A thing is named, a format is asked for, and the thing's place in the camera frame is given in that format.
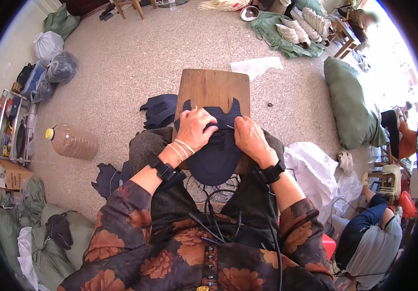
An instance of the terrazzo floor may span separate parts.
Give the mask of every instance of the terrazzo floor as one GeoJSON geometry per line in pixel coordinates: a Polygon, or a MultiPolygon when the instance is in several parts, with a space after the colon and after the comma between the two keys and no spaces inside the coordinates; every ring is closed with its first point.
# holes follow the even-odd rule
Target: terrazzo floor
{"type": "MultiPolygon", "coordinates": [[[[96,165],[111,163],[121,169],[128,160],[128,142],[143,130],[145,116],[139,107],[149,97],[177,94],[184,68],[230,71],[230,62],[279,56],[284,70],[270,69],[250,84],[252,119],[286,146],[310,141],[336,158],[342,148],[323,61],[338,48],[332,44],[319,58],[286,59],[258,40],[238,12],[198,10],[198,2],[191,0],[176,11],[145,6],[144,20],[132,8],[124,11],[125,20],[115,15],[100,21],[98,12],[65,41],[64,49],[77,58],[78,72],[39,107],[31,163],[44,181],[48,202],[94,221],[106,203],[91,186],[99,172],[96,165]],[[54,152],[44,132],[62,122],[96,135],[100,148],[92,161],[54,152]]],[[[369,147],[351,153],[360,177],[369,168],[369,147]]],[[[188,190],[195,201],[203,200],[194,179],[188,190]]],[[[323,222],[329,211],[321,213],[323,222]]]]}

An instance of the yellow bottle cap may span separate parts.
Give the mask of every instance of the yellow bottle cap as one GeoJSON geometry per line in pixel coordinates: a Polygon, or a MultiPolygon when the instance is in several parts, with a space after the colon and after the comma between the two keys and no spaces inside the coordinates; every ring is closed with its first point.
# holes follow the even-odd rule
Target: yellow bottle cap
{"type": "Polygon", "coordinates": [[[50,141],[54,139],[54,129],[47,129],[46,130],[46,138],[50,141]]]}

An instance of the cardboard box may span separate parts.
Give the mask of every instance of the cardboard box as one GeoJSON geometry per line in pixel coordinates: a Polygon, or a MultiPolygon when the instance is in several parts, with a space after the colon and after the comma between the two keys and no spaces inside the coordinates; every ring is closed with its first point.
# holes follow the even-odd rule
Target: cardboard box
{"type": "Polygon", "coordinates": [[[6,170],[7,190],[20,190],[23,180],[33,175],[33,172],[7,160],[0,160],[0,165],[6,170]]]}

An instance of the green sack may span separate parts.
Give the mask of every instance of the green sack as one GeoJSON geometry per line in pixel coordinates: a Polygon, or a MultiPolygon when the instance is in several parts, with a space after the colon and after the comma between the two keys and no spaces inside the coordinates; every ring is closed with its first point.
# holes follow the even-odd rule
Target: green sack
{"type": "Polygon", "coordinates": [[[304,8],[310,8],[314,10],[317,15],[323,16],[319,0],[298,0],[296,7],[298,7],[298,9],[301,11],[304,8]]]}
{"type": "MultiPolygon", "coordinates": [[[[67,211],[57,207],[55,204],[46,204],[42,211],[42,225],[45,225],[52,215],[62,214],[67,211]]],[[[83,265],[83,254],[89,247],[89,242],[94,234],[94,225],[88,219],[73,211],[67,212],[66,219],[72,235],[73,245],[69,250],[65,250],[65,254],[75,271],[78,271],[81,265],[83,265]]]]}
{"type": "Polygon", "coordinates": [[[79,19],[79,16],[66,14],[66,3],[64,3],[57,12],[49,13],[44,19],[44,32],[51,30],[66,40],[78,26],[79,19]]]}
{"type": "Polygon", "coordinates": [[[325,46],[320,43],[311,41],[311,46],[303,49],[299,45],[284,40],[278,33],[276,24],[283,24],[281,18],[285,17],[279,13],[261,11],[258,18],[247,24],[256,32],[257,38],[264,39],[270,45],[271,50],[280,51],[287,58],[301,56],[317,58],[325,52],[325,46]]]}
{"type": "Polygon", "coordinates": [[[44,183],[40,178],[26,178],[21,189],[22,205],[28,209],[30,225],[39,227],[41,214],[46,205],[44,183]]]}
{"type": "Polygon", "coordinates": [[[377,115],[366,108],[358,71],[344,61],[328,57],[324,61],[324,75],[343,147],[352,150],[366,143],[375,147],[388,144],[377,115]]]}
{"type": "Polygon", "coordinates": [[[17,240],[20,229],[20,224],[13,210],[0,208],[0,244],[8,264],[15,273],[22,275],[20,263],[17,259],[20,256],[17,240]]]}
{"type": "Polygon", "coordinates": [[[62,281],[74,273],[62,247],[53,239],[45,239],[44,226],[32,230],[33,268],[38,279],[49,290],[56,290],[62,281]]]}

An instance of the white wall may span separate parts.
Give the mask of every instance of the white wall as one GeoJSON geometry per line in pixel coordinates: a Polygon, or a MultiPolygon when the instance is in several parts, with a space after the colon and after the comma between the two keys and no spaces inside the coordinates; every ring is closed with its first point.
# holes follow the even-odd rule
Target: white wall
{"type": "Polygon", "coordinates": [[[332,11],[335,6],[343,6],[343,0],[319,0],[319,3],[327,10],[328,13],[332,11]]]}
{"type": "Polygon", "coordinates": [[[0,40],[0,96],[4,88],[12,88],[26,62],[36,61],[32,41],[60,5],[59,0],[29,0],[15,16],[0,40]]]}

